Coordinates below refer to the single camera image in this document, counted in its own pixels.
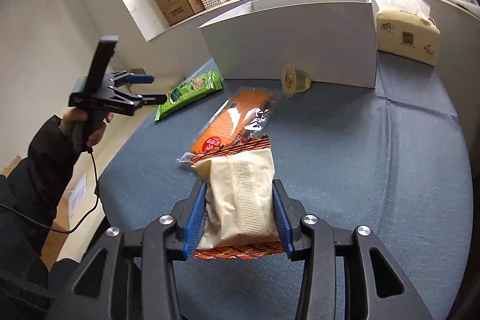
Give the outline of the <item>black sleeved left forearm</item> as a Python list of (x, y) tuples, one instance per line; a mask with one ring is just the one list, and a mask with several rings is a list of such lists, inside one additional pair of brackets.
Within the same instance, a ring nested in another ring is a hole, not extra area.
[(49, 301), (25, 292), (13, 277), (40, 288), (48, 287), (49, 271), (41, 250), (56, 218), (57, 207), (72, 179), (79, 154), (72, 123), (85, 118), (68, 112), (49, 118), (32, 139), (24, 158), (9, 176), (1, 177), (1, 318), (42, 319)]

